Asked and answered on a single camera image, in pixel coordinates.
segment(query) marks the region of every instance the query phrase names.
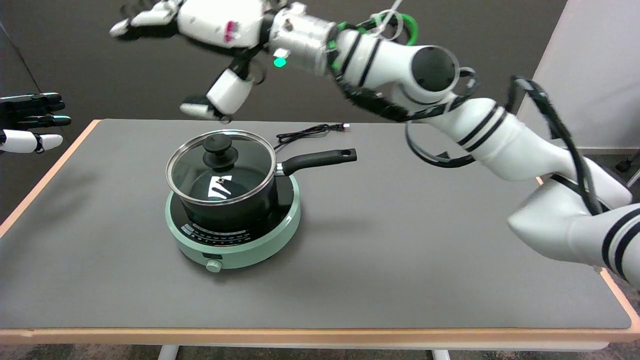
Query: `table leg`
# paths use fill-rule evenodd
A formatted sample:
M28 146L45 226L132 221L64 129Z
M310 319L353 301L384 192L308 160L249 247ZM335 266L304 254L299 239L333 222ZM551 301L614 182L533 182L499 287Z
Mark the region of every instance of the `table leg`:
M451 360L448 350L432 350L433 360Z
M179 345L163 345L160 349L158 360L175 360L178 355Z

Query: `green led light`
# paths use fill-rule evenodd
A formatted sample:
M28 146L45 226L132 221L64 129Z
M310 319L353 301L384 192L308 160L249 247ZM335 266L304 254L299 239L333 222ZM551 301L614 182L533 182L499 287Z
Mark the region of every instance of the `green led light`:
M285 58L275 58L275 60L273 60L273 65L275 67L283 67L284 65L287 65L287 59L285 59Z

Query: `gray table top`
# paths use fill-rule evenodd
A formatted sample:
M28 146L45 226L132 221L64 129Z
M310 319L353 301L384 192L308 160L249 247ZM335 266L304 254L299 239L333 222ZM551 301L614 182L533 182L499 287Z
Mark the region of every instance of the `gray table top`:
M232 124L269 141L309 125ZM164 167L180 144L219 128L100 122L1 239L0 327L630 327L592 268L543 258L508 230L535 180L429 166L399 124L285 147L281 160L354 147L358 161L296 173L303 214L291 242L261 264L210 274L166 227Z

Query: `pot handle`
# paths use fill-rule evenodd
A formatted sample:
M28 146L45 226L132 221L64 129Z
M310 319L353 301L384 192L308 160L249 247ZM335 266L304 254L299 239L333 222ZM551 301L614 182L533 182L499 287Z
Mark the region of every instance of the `pot handle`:
M294 172L310 167L323 167L341 163L350 163L358 159L356 149L330 150L312 154L297 155L278 164L276 176L289 176Z

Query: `black pot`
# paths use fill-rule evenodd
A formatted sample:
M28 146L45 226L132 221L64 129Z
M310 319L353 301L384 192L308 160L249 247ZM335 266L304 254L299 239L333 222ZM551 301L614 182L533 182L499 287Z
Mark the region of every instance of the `black pot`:
M166 178L194 223L214 231L244 229L278 204L275 176L356 161L355 149L294 156L282 163L269 142L243 130L202 134L170 158Z

